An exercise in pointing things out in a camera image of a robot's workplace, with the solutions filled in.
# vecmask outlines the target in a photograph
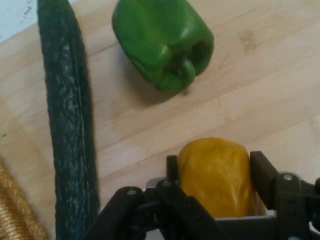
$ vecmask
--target wooden surface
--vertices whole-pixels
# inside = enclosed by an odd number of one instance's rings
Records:
[[[220,137],[263,151],[280,171],[320,173],[320,2],[190,0],[215,34],[207,71],[169,98],[147,85],[111,27],[116,1],[74,5],[89,56],[100,196],[165,175],[167,155]],[[0,45],[0,157],[51,237],[53,151],[36,25]]]

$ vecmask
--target green cucumber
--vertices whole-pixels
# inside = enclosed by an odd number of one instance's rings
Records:
[[[85,45],[68,0],[38,0],[38,25],[55,167],[56,239],[80,240],[100,209]]]

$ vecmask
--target green bell pepper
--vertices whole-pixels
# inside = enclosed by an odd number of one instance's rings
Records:
[[[186,0],[120,0],[112,27],[137,70],[163,92],[187,88],[214,52],[214,35]]]

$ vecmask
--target yellow bell pepper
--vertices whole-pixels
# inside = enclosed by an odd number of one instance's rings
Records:
[[[196,140],[182,149],[178,166],[182,190],[212,217],[257,214],[260,203],[251,181],[250,157],[243,146],[217,138]]]

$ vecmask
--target bolt head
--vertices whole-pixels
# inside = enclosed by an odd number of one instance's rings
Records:
[[[283,176],[283,179],[286,181],[292,181],[294,179],[294,177],[290,174],[286,174]]]
[[[172,183],[170,181],[164,181],[162,183],[162,186],[165,187],[165,188],[169,188],[169,187],[171,187],[171,185],[172,185]]]
[[[137,194],[137,191],[131,189],[131,190],[129,190],[129,191],[127,192],[127,194],[128,194],[129,196],[133,196],[133,195],[136,195],[136,194]]]

